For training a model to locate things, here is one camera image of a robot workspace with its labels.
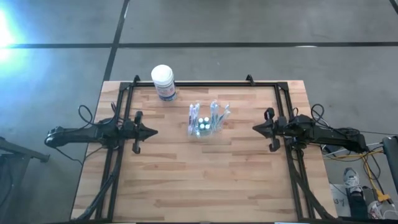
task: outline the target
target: concrete floor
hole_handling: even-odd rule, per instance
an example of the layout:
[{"label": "concrete floor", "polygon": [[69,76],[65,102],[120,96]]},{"label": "concrete floor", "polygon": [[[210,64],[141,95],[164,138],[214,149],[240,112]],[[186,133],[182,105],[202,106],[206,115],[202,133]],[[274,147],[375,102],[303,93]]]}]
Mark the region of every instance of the concrete floor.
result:
[{"label": "concrete floor", "polygon": [[[112,43],[123,0],[0,0],[0,45]],[[131,0],[121,36],[128,42],[398,41],[388,0]],[[80,165],[44,146],[55,126],[80,126],[77,107],[95,110],[110,49],[0,49],[0,136],[51,154],[32,160],[15,223],[68,220]],[[311,104],[332,126],[397,133],[398,47],[119,49],[111,80],[150,79],[170,65],[176,80],[304,80]],[[368,143],[383,136],[365,134]],[[62,150],[83,159],[86,144]],[[387,161],[381,184],[398,202]],[[330,182],[361,161],[326,161]]]}]

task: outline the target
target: white lid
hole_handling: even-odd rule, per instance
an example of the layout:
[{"label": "white lid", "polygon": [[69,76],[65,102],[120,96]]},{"label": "white lid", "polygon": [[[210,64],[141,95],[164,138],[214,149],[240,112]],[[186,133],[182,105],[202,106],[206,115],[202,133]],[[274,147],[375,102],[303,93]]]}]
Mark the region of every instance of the white lid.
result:
[{"label": "white lid", "polygon": [[173,80],[173,71],[167,65],[158,65],[150,73],[154,83],[168,85]]}]

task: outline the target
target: wooden table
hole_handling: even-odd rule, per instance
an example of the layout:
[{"label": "wooden table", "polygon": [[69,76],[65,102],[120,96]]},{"label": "wooden table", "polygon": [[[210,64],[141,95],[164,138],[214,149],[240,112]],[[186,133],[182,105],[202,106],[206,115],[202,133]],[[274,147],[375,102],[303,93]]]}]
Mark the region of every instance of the wooden table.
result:
[{"label": "wooden table", "polygon": [[[120,82],[104,82],[96,121],[113,116]],[[303,81],[288,81],[293,107],[310,114]],[[294,221],[294,200],[284,146],[269,152],[269,139],[252,130],[274,107],[274,90],[267,87],[180,87],[173,102],[159,100],[153,87],[134,88],[130,117],[137,110],[142,122],[159,133],[124,148],[114,222],[272,222]],[[231,116],[213,138],[187,137],[188,107],[202,102],[210,113],[213,99],[230,103]],[[90,144],[87,153],[100,147]],[[90,156],[83,166],[72,218],[79,216],[98,193],[106,151]],[[335,205],[318,147],[305,150],[310,188],[334,216]],[[305,208],[303,194],[302,205]],[[104,213],[107,211],[106,197]]]}]

